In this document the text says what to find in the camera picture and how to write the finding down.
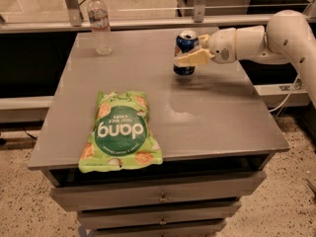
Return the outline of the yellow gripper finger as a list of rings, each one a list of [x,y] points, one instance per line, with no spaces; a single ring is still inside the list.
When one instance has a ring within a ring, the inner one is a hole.
[[[199,45],[202,48],[209,48],[210,44],[210,35],[202,35],[198,37]]]
[[[174,64],[179,67],[206,65],[212,58],[213,54],[208,49],[202,48],[176,56]]]

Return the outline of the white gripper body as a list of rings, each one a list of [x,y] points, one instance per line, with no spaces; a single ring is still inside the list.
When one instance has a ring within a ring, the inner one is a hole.
[[[236,35],[234,28],[219,30],[209,38],[212,60],[218,64],[232,63],[236,60]]]

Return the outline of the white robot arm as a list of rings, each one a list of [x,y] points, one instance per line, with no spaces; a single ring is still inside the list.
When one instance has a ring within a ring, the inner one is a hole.
[[[296,11],[274,14],[267,26],[219,30],[198,37],[198,45],[174,58],[178,66],[251,60],[260,64],[290,63],[316,105],[316,39],[305,17]]]

